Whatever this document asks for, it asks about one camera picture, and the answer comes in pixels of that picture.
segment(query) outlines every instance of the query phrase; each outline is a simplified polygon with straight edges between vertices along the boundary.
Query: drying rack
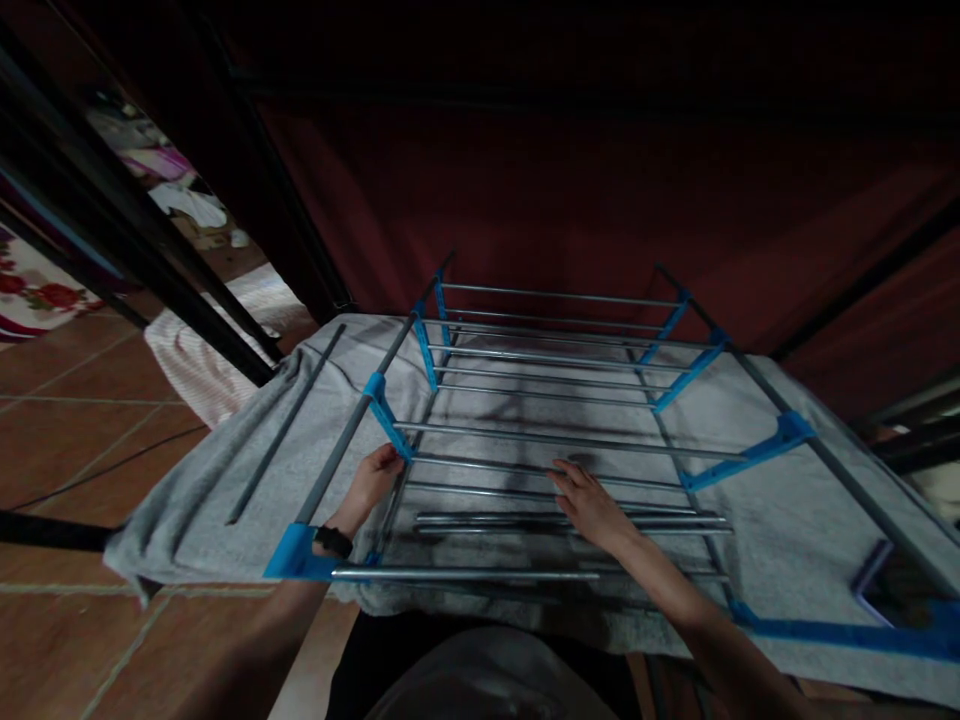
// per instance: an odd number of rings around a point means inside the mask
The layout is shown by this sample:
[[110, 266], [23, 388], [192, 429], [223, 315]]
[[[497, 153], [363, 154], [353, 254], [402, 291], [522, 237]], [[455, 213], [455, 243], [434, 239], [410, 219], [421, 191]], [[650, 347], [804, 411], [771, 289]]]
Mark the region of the drying rack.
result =
[[[504, 567], [437, 567], [421, 565], [391, 565], [384, 563], [384, 552], [393, 531], [397, 512], [404, 493], [407, 490], [426, 492], [457, 493], [473, 496], [490, 496], [523, 501], [555, 503], [553, 493], [536, 493], [525, 490], [494, 489], [452, 483], [429, 483], [413, 479], [419, 465], [445, 465], [466, 467], [481, 472], [512, 473], [517, 475], [543, 477], [547, 468], [525, 465], [506, 465], [485, 460], [464, 460], [460, 458], [436, 456], [420, 452], [420, 444], [425, 433], [446, 433], [487, 437], [516, 442], [548, 443], [568, 447], [585, 447], [610, 451], [653, 453], [669, 456], [674, 464], [679, 484], [641, 480], [627, 477], [599, 475], [598, 480], [605, 486], [627, 486], [661, 492], [676, 493], [685, 499], [686, 504], [656, 505], [653, 503], [623, 502], [621, 506], [631, 520], [643, 532], [657, 535], [696, 535], [703, 539], [711, 567], [709, 570], [681, 570], [694, 582], [719, 583], [732, 619], [755, 634], [781, 639], [806, 640], [834, 645], [854, 646], [887, 652], [898, 652], [923, 657], [960, 661], [960, 611], [955, 602], [934, 602], [936, 623], [925, 630], [895, 629], [861, 625], [841, 625], [796, 620], [773, 620], [757, 617], [750, 607], [738, 598], [731, 586], [730, 578], [724, 569], [722, 557], [714, 542], [714, 536], [734, 532], [731, 524], [723, 517], [705, 512], [696, 498], [697, 491], [721, 482], [749, 467], [787, 453], [800, 445], [807, 445], [826, 465], [837, 480], [857, 500], [867, 514], [884, 531], [890, 540], [906, 554], [914, 558], [946, 598], [958, 596], [957, 588], [950, 578], [943, 575], [924, 555], [923, 551], [896, 525], [886, 511], [863, 489], [859, 482], [837, 460], [816, 432], [799, 413], [793, 410], [783, 397], [770, 385], [750, 359], [732, 342], [691, 293], [662, 266], [657, 272], [672, 285], [676, 291], [675, 300], [632, 299], [604, 295], [578, 295], [559, 292], [538, 292], [530, 290], [512, 290], [481, 285], [464, 285], [444, 280], [454, 253], [451, 253], [439, 270], [430, 279], [423, 294], [407, 316], [400, 332], [390, 345], [377, 370], [370, 377], [363, 394], [343, 429], [337, 443], [327, 459], [320, 475], [307, 499], [304, 501], [296, 520], [284, 533], [277, 549], [264, 573], [271, 578], [295, 578], [322, 582], [348, 581], [367, 583], [392, 583], [412, 587], [423, 587], [447, 592], [485, 595], [507, 600], [524, 600], [544, 604], [556, 604], [557, 597], [544, 594], [526, 587], [516, 587], [510, 583], [523, 582], [585, 582], [611, 577], [623, 577], [619, 569], [582, 569], [582, 568], [504, 568]], [[448, 309], [445, 290], [473, 291], [477, 293], [498, 293], [507, 295], [526, 295], [543, 298], [576, 300], [596, 303], [618, 303], [645, 305], [666, 308], [669, 316], [662, 325], [641, 325], [621, 322], [607, 322], [592, 319], [550, 318], [513, 313], [492, 312], [487, 310]], [[426, 305], [431, 294], [434, 295], [437, 317], [428, 317]], [[706, 342], [687, 342], [673, 340], [671, 333], [685, 313], [693, 311], [709, 328]], [[463, 316], [490, 318], [494, 322], [464, 321]], [[528, 323], [519, 325], [518, 321]], [[562, 324], [610, 328], [608, 334], [593, 332], [562, 332], [541, 330], [537, 325]], [[428, 326], [440, 328], [442, 342], [431, 341]], [[385, 373], [396, 357], [410, 330], [414, 330], [422, 351], [424, 367], [430, 382], [431, 395], [417, 422], [398, 420], [385, 396]], [[639, 337], [624, 333], [652, 333], [652, 336]], [[588, 358], [563, 354], [530, 353], [517, 350], [493, 350], [458, 347], [457, 340], [462, 335], [476, 337], [509, 338], [512, 340], [531, 339], [538, 342], [594, 346], [623, 349], [626, 360]], [[660, 347], [677, 347], [697, 350], [699, 353], [688, 365], [664, 365], [655, 362]], [[639, 358], [634, 349], [643, 349]], [[727, 351], [737, 360], [751, 379], [770, 399], [778, 412], [777, 430], [769, 438], [744, 449], [741, 452], [705, 450], [688, 448], [674, 443], [667, 433], [661, 413], [677, 396], [692, 383], [721, 353]], [[559, 378], [549, 375], [530, 375], [526, 373], [508, 373], [498, 370], [458, 367], [457, 357], [489, 358], [491, 360], [509, 360], [522, 363], [546, 365], [548, 367], [566, 366], [578, 369], [617, 369], [635, 373], [639, 384], [617, 383], [604, 380], [577, 378]], [[675, 379], [669, 385], [647, 384], [644, 372], [655, 370], [657, 373], [671, 373]], [[622, 391], [622, 397], [589, 398], [568, 396], [555, 393], [510, 390], [479, 387], [458, 383], [450, 379], [452, 375], [500, 377], [524, 381], [542, 381], [553, 384], [569, 384], [591, 388], [606, 388]], [[436, 399], [441, 392], [481, 392], [513, 395], [541, 400], [578, 403], [615, 404], [636, 407], [640, 412], [651, 412], [660, 431], [662, 445], [641, 443], [612, 442], [580, 437], [542, 435], [526, 432], [482, 429], [469, 426], [441, 425], [429, 422]], [[387, 502], [382, 522], [375, 531], [372, 549], [363, 563], [354, 563], [313, 554], [312, 544], [316, 528], [310, 523], [320, 505], [334, 473], [347, 450], [368, 409], [371, 409], [390, 441], [404, 457], [406, 465], [397, 479]], [[699, 473], [689, 473], [680, 462], [684, 457], [696, 457], [716, 464]], [[491, 513], [432, 513], [417, 515], [415, 531], [420, 535], [450, 534], [568, 534], [573, 529], [562, 514], [556, 512], [491, 512]], [[592, 598], [597, 604], [616, 611], [631, 609], [649, 609], [642, 603], [631, 604], [621, 600]]]

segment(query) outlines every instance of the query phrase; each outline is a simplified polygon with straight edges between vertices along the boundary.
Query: loose metal rod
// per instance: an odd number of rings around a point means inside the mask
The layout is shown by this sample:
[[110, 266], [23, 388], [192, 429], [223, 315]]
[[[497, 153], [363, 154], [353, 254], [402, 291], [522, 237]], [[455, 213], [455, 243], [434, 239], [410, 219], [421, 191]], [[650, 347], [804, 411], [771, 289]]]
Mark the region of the loose metal rod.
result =
[[481, 388], [473, 385], [447, 385], [441, 383], [438, 386], [440, 390], [459, 390], [461, 392], [478, 392], [489, 395], [511, 395], [513, 397], [526, 397], [539, 400], [566, 400], [568, 402], [587, 403], [589, 405], [626, 405], [628, 407], [656, 407], [655, 403], [642, 403], [634, 400], [611, 400], [607, 398], [588, 398], [577, 395], [557, 395], [555, 393], [538, 393], [529, 390], [501, 390], [500, 388]]
[[[447, 255], [446, 260], [444, 260], [443, 264], [440, 266], [441, 270], [447, 266], [447, 264], [453, 258], [453, 255], [454, 254], [452, 252]], [[430, 278], [430, 282], [427, 283], [427, 288], [420, 295], [418, 302], [425, 302], [427, 296], [433, 292], [433, 286], [436, 284], [437, 276], [434, 275]], [[386, 355], [384, 355], [383, 359], [380, 361], [380, 365], [376, 370], [378, 373], [385, 373], [387, 368], [390, 367], [390, 363], [393, 362], [393, 358], [395, 358], [397, 353], [400, 351], [400, 346], [403, 345], [403, 341], [406, 339], [407, 333], [409, 333], [410, 328], [413, 327], [413, 321], [416, 319], [416, 317], [417, 313], [413, 311], [407, 315], [407, 319], [400, 328], [400, 332], [397, 333], [397, 337], [394, 338], [393, 344], [390, 345]], [[340, 433], [340, 437], [337, 439], [337, 444], [333, 447], [333, 452], [330, 453], [330, 457], [328, 457], [326, 463], [324, 463], [323, 469], [320, 470], [320, 475], [317, 477], [317, 481], [310, 489], [310, 494], [307, 495], [307, 499], [303, 501], [300, 512], [297, 513], [296, 522], [309, 525], [310, 521], [313, 520], [313, 515], [320, 506], [320, 501], [323, 500], [323, 495], [327, 491], [330, 481], [333, 480], [333, 475], [340, 466], [340, 461], [343, 460], [344, 453], [347, 452], [347, 446], [350, 445], [350, 441], [353, 440], [353, 436], [356, 434], [357, 428], [360, 427], [360, 422], [363, 420], [363, 415], [367, 412], [367, 408], [370, 407], [371, 401], [372, 398], [369, 395], [360, 396], [357, 406], [353, 409], [353, 414], [350, 416], [350, 419], [347, 420], [347, 424], [344, 426], [343, 432]]]
[[[538, 493], [529, 490], [504, 490], [501, 488], [485, 488], [476, 485], [447, 485], [445, 483], [423, 482], [421, 480], [410, 480], [406, 484], [408, 490], [424, 490], [427, 492], [452, 493], [455, 495], [475, 495], [479, 497], [497, 497], [509, 498], [510, 500], [530, 500], [532, 502], [545, 502], [551, 505], [557, 502], [557, 496], [554, 493]], [[695, 511], [692, 508], [672, 506], [672, 505], [650, 505], [648, 503], [629, 502], [617, 500], [617, 505], [625, 511], [641, 510], [648, 513], [664, 513], [668, 515], [680, 514], [688, 515]]]
[[[531, 477], [539, 478], [546, 477], [547, 472], [556, 469], [541, 468], [536, 467], [535, 465], [509, 465], [507, 463], [487, 462], [485, 460], [460, 460], [457, 458], [431, 455], [429, 453], [420, 453], [417, 455], [416, 462], [427, 465], [446, 465], [448, 467], [473, 468], [474, 470], [490, 470], [492, 472], [507, 473], [508, 475], [529, 475]], [[594, 477], [605, 485], [623, 485], [625, 487], [644, 488], [645, 490], [662, 490], [664, 492], [680, 493], [681, 495], [685, 495], [687, 492], [682, 485], [658, 482], [656, 480], [635, 480], [633, 478], [620, 477], [617, 475], [594, 475]]]
[[[531, 360], [534, 362], [557, 363], [561, 365], [576, 367], [603, 367], [617, 368], [621, 370], [633, 370], [634, 365], [621, 362], [619, 360], [595, 360], [593, 358], [578, 358], [570, 355], [540, 355], [539, 353], [513, 352], [506, 350], [481, 350], [479, 348], [448, 348], [446, 345], [428, 345], [430, 350], [440, 350], [450, 352], [454, 355], [474, 355], [477, 357], [496, 358], [497, 360]], [[676, 373], [688, 373], [690, 368], [679, 367], [677, 365], [654, 365], [648, 363], [644, 367], [651, 370], [665, 370]]]
[[493, 331], [503, 331], [511, 332], [515, 335], [520, 336], [530, 336], [539, 340], [546, 340], [548, 338], [555, 338], [557, 341], [561, 339], [571, 338], [576, 340], [609, 340], [611, 342], [601, 343], [604, 346], [609, 345], [610, 347], [647, 347], [650, 345], [665, 345], [670, 347], [683, 347], [690, 348], [691, 350], [709, 350], [713, 347], [710, 343], [697, 343], [697, 342], [686, 342], [684, 340], [658, 340], [657, 338], [637, 338], [630, 337], [626, 335], [604, 335], [602, 333], [587, 333], [587, 332], [565, 332], [563, 330], [550, 330], [551, 333], [549, 336], [543, 335], [542, 330], [537, 330], [536, 328], [528, 328], [522, 325], [492, 325], [489, 323], [471, 323], [471, 322], [461, 322], [456, 320], [442, 320], [438, 318], [424, 318], [423, 322], [427, 325], [447, 325], [453, 326], [456, 325], [461, 329], [462, 334], [464, 335], [477, 335], [479, 333], [468, 332], [468, 330], [493, 330]]
[[[657, 267], [660, 272], [663, 273], [663, 276], [675, 287], [682, 287], [663, 266], [658, 265]], [[718, 327], [713, 318], [703, 309], [703, 306], [693, 298], [690, 299], [690, 306], [711, 330]], [[789, 403], [783, 399], [783, 396], [780, 395], [773, 385], [763, 376], [757, 366], [753, 364], [753, 361], [744, 355], [740, 348], [732, 343], [728, 344], [727, 349], [740, 364], [740, 367], [744, 369], [770, 402], [773, 403], [774, 407], [781, 413], [790, 412], [792, 408]], [[870, 519], [877, 524], [877, 527], [893, 541], [894, 545], [913, 558], [933, 583], [934, 587], [948, 598], [960, 598], [960, 584], [955, 582], [927, 557], [926, 553], [897, 525], [889, 513], [880, 506], [850, 471], [844, 467], [843, 463], [837, 459], [836, 455], [826, 446], [823, 440], [821, 440], [819, 436], [816, 436], [807, 438], [806, 443], [810, 449], [813, 450], [814, 454], [820, 458], [820, 461], [830, 469], [840, 484], [846, 488], [847, 492], [853, 496], [853, 499], [863, 508], [863, 511], [867, 513]]]
[[[728, 582], [726, 575], [712, 570], [683, 570], [684, 575], [698, 580]], [[534, 570], [532, 568], [438, 568], [433, 565], [379, 566], [344, 563], [331, 572], [334, 580], [617, 580], [626, 577], [622, 568], [595, 570]]]
[[330, 339], [330, 342], [327, 343], [327, 347], [324, 348], [323, 355], [320, 356], [320, 361], [310, 373], [310, 376], [307, 378], [306, 385], [304, 385], [303, 389], [300, 391], [300, 395], [297, 396], [293, 407], [290, 408], [290, 412], [287, 413], [287, 417], [284, 418], [283, 425], [280, 426], [280, 431], [273, 438], [273, 441], [270, 443], [270, 447], [267, 448], [267, 452], [264, 454], [263, 458], [261, 458], [260, 464], [257, 465], [257, 469], [254, 470], [253, 475], [243, 488], [243, 492], [240, 494], [240, 497], [237, 498], [237, 502], [233, 506], [233, 510], [230, 511], [230, 515], [227, 517], [227, 525], [234, 525], [240, 519], [240, 516], [247, 507], [247, 503], [250, 502], [250, 498], [253, 497], [254, 491], [260, 484], [260, 480], [263, 479], [263, 475], [266, 473], [267, 467], [269, 467], [270, 463], [273, 461], [274, 455], [277, 454], [277, 450], [280, 448], [280, 443], [282, 443], [283, 439], [287, 436], [287, 432], [289, 432], [290, 426], [293, 425], [293, 421], [297, 417], [297, 413], [299, 413], [300, 408], [303, 407], [303, 403], [306, 401], [307, 395], [311, 390], [313, 390], [313, 386], [316, 385], [317, 378], [320, 377], [320, 371], [323, 370], [323, 366], [326, 365], [327, 359], [330, 357], [330, 353], [333, 352], [334, 346], [340, 340], [340, 336], [343, 335], [343, 331], [346, 329], [347, 326], [341, 323], [336, 329], [336, 332], [333, 333], [333, 337]]
[[482, 315], [484, 317], [503, 317], [512, 320], [535, 320], [544, 323], [568, 323], [573, 325], [596, 325], [597, 327], [619, 327], [627, 330], [663, 330], [660, 325], [635, 325], [633, 323], [612, 323], [605, 320], [583, 320], [580, 318], [551, 318], [542, 315], [515, 315], [514, 313], [497, 313], [489, 310], [454, 310], [447, 308], [448, 315]]
[[[501, 372], [500, 370], [474, 370], [471, 368], [437, 368], [437, 375], [452, 373], [455, 375], [476, 375], [478, 377], [499, 377], [508, 380], [529, 380], [530, 382], [555, 383], [557, 385], [576, 385], [577, 387], [609, 388], [611, 390], [636, 390], [637, 385], [630, 383], [608, 382], [606, 380], [581, 380], [580, 378], [551, 377], [549, 375], [527, 375], [526, 373]], [[640, 386], [641, 390], [665, 392], [668, 387], [658, 385]]]
[[462, 285], [460, 283], [443, 283], [443, 287], [451, 290], [477, 290], [480, 292], [507, 293], [509, 295], [531, 295], [533, 297], [569, 298], [571, 300], [597, 300], [599, 302], [618, 302], [629, 305], [657, 305], [659, 307], [679, 307], [681, 303], [672, 300], [635, 300], [633, 298], [612, 297], [610, 295], [578, 295], [575, 293], [542, 292], [539, 290], [511, 290], [508, 288], [489, 287], [487, 285]]
[[[665, 525], [639, 525], [634, 523], [644, 535], [733, 535], [733, 528], [729, 525], [722, 527], [668, 527]], [[418, 535], [579, 535], [573, 525], [559, 523], [489, 523], [480, 524], [449, 524], [439, 523], [417, 525], [413, 531]]]
[[[631, 512], [625, 513], [634, 525], [656, 525], [658, 527], [673, 525], [727, 525], [727, 519], [719, 515], [662, 515], [657, 513]], [[532, 512], [420, 512], [417, 513], [418, 523], [440, 523], [459, 525], [462, 523], [516, 523], [532, 522], [545, 524], [569, 525], [570, 518], [563, 513], [532, 513]]]
[[610, 440], [587, 440], [585, 438], [563, 435], [534, 435], [532, 433], [509, 432], [506, 430], [486, 430], [483, 428], [459, 427], [457, 425], [429, 425], [426, 423], [396, 422], [397, 430], [423, 430], [425, 432], [446, 433], [448, 435], [471, 435], [497, 440], [517, 440], [520, 442], [545, 443], [548, 445], [575, 445], [596, 448], [598, 450], [623, 450], [624, 452], [645, 453], [648, 455], [680, 455], [683, 457], [702, 457], [709, 460], [730, 460], [746, 462], [747, 458], [737, 453], [718, 452], [716, 450], [697, 450], [694, 448], [669, 448], [663, 445], [641, 445], [639, 443], [621, 443]]

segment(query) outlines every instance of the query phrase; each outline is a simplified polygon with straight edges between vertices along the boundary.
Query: forearm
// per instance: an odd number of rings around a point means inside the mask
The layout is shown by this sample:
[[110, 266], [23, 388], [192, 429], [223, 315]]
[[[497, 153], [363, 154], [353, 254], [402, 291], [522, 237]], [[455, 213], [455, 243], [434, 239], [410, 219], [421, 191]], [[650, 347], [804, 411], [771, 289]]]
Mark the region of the forearm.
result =
[[813, 716], [806, 699], [652, 540], [639, 534], [627, 538], [614, 556], [676, 629], [735, 716]]

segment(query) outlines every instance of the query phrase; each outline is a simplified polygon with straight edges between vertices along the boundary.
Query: blue plastic corner joint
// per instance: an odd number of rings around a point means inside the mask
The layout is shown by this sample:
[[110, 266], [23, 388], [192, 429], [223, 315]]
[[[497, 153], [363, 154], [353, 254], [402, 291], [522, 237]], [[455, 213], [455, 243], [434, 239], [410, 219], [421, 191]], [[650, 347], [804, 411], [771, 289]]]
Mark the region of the blue plastic corner joint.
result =
[[[437, 270], [437, 284], [433, 286], [433, 294], [437, 297], [437, 314], [441, 320], [448, 320], [447, 317], [447, 299], [443, 295], [443, 268]], [[453, 340], [450, 337], [450, 328], [446, 325], [440, 327], [443, 335], [443, 344], [447, 347], [453, 347]]]
[[407, 462], [413, 462], [414, 452], [413, 448], [410, 447], [410, 443], [407, 442], [407, 436], [393, 426], [397, 418], [387, 404], [387, 398], [384, 395], [386, 389], [387, 380], [383, 377], [383, 373], [374, 373], [370, 376], [370, 380], [367, 381], [367, 386], [363, 389], [363, 394], [368, 395], [373, 400], [373, 402], [370, 403], [370, 408], [373, 410], [374, 417], [380, 422], [380, 427], [383, 428], [383, 431], [387, 434], [387, 438], [393, 443], [397, 452], [399, 452]]
[[330, 582], [333, 570], [342, 560], [313, 554], [313, 538], [317, 529], [303, 523], [291, 523], [280, 544], [267, 563], [263, 576], [293, 580]]
[[798, 445], [802, 445], [807, 438], [816, 437], [816, 435], [817, 432], [810, 427], [810, 423], [804, 420], [796, 410], [791, 410], [777, 418], [777, 432], [772, 437], [747, 448], [741, 453], [747, 458], [746, 462], [724, 460], [697, 475], [682, 472], [680, 473], [680, 482], [690, 492], [703, 490], [703, 488], [710, 487], [724, 478], [736, 475], [778, 455], [783, 455], [783, 453], [793, 450]]
[[433, 351], [430, 349], [430, 337], [427, 335], [427, 326], [423, 324], [423, 316], [426, 307], [423, 300], [413, 306], [413, 313], [416, 317], [413, 319], [413, 329], [417, 333], [417, 341], [420, 343], [420, 352], [423, 353], [423, 365], [427, 369], [427, 380], [430, 381], [430, 389], [437, 391], [437, 368], [433, 364]]
[[[688, 290], [680, 290], [677, 292], [677, 302], [679, 302], [680, 305], [675, 307], [673, 312], [670, 313], [670, 317], [667, 318], [667, 322], [664, 324], [663, 329], [657, 333], [657, 340], [666, 340], [668, 337], [670, 337], [670, 333], [673, 332], [673, 329], [677, 326], [677, 323], [680, 322], [680, 318], [682, 318], [683, 314], [687, 311], [687, 306], [690, 303], [691, 297], [693, 296]], [[653, 356], [657, 354], [657, 350], [659, 348], [659, 345], [651, 345], [649, 348], [647, 348], [647, 351], [637, 361], [637, 365], [646, 365], [648, 362], [653, 360]]]
[[697, 355], [697, 359], [690, 365], [690, 372], [684, 373], [674, 380], [670, 389], [657, 398], [657, 406], [653, 408], [653, 412], [663, 412], [663, 409], [667, 407], [667, 405], [676, 400], [677, 395], [679, 395], [687, 385], [696, 380], [697, 375], [706, 370], [710, 363], [720, 357], [720, 353], [723, 352], [728, 342], [730, 342], [730, 336], [722, 329], [714, 328], [710, 333], [710, 343], [713, 347]]
[[931, 600], [928, 609], [933, 618], [930, 627], [917, 630], [808, 620], [768, 620], [757, 617], [744, 602], [734, 600], [730, 603], [734, 622], [762, 637], [960, 663], [960, 602]]

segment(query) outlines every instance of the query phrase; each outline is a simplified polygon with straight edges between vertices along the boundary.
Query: wristwatch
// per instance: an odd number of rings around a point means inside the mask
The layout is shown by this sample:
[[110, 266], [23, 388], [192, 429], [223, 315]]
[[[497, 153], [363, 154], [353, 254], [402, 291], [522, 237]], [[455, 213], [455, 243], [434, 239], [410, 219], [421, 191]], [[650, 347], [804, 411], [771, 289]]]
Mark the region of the wristwatch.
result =
[[323, 545], [324, 550], [339, 555], [342, 560], [346, 560], [353, 552], [353, 543], [350, 542], [350, 538], [336, 528], [328, 528], [326, 525], [318, 527], [313, 539]]

